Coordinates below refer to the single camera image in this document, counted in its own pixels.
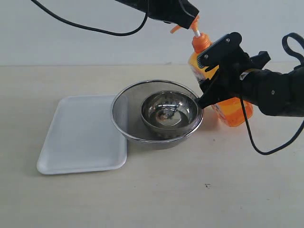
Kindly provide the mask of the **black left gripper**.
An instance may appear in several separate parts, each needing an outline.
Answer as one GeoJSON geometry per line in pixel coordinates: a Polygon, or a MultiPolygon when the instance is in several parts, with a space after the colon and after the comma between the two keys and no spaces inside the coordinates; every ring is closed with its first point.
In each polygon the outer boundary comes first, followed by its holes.
{"type": "Polygon", "coordinates": [[[199,10],[188,0],[144,0],[148,17],[189,29],[199,10]]]}

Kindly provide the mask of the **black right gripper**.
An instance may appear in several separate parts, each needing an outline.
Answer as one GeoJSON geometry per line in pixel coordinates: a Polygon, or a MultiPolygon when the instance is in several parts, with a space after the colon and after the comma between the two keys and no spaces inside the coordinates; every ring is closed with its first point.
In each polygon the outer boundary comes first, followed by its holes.
{"type": "Polygon", "coordinates": [[[261,70],[261,52],[251,57],[239,47],[217,66],[219,69],[211,79],[207,91],[196,98],[196,104],[201,109],[220,102],[220,99],[231,97],[241,98],[254,105],[261,104],[261,96],[258,93],[261,80],[254,73],[261,70]]]}

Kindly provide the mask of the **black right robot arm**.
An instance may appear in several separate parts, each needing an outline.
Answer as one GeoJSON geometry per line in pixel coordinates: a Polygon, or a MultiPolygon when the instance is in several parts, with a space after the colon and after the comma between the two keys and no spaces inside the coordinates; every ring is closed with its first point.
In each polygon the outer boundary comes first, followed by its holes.
{"type": "Polygon", "coordinates": [[[215,63],[219,69],[215,78],[200,84],[203,95],[197,99],[201,108],[230,98],[242,98],[269,116],[304,115],[304,67],[289,73],[258,69],[266,63],[266,52],[260,52],[254,62],[240,47],[215,63]]]}

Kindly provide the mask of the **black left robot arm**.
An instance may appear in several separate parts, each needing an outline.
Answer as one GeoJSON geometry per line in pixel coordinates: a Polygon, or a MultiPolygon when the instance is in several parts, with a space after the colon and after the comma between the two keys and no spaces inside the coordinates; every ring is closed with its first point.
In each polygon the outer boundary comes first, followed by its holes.
{"type": "Polygon", "coordinates": [[[148,17],[189,29],[199,10],[187,0],[121,0],[133,9],[147,12],[148,17]]]}

